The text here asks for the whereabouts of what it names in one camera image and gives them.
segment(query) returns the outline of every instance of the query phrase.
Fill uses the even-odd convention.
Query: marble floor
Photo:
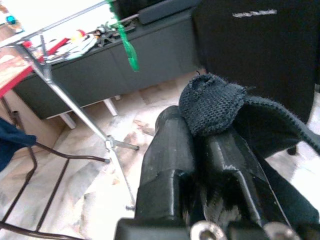
[[[155,133],[159,113],[177,105],[181,91],[196,72],[152,86],[114,100],[119,115],[112,117],[103,102],[86,107],[86,112],[102,130],[117,140],[139,145],[139,151],[119,148],[121,166],[134,195],[137,194],[141,164]],[[77,127],[65,129],[55,149],[66,154],[105,157],[100,138],[75,117]],[[320,134],[320,95],[316,95],[309,127]],[[7,222],[34,230],[58,179],[64,160],[45,152],[36,154],[38,169]],[[290,181],[320,210],[320,194],[315,183],[320,182],[320,159],[306,144],[298,145],[298,154],[285,151],[269,157],[268,162]],[[0,173],[0,218],[23,184],[32,163],[26,157],[10,162]],[[41,232],[59,233],[92,240],[112,240],[117,221],[134,216],[126,210],[130,203],[125,186],[112,163],[72,160],[60,188],[44,220]],[[0,231],[0,240],[29,240],[32,237]]]

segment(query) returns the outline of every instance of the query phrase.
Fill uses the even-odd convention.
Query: white wall
[[[60,19],[91,7],[102,0],[3,0],[9,12],[33,32]],[[75,30],[90,32],[111,18],[107,4],[85,13],[45,33],[46,40],[70,37]]]

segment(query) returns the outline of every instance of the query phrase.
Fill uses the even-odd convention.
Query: dark blue cloth
[[[36,136],[27,135],[14,125],[0,118],[0,171],[10,162],[14,153],[36,143]]]

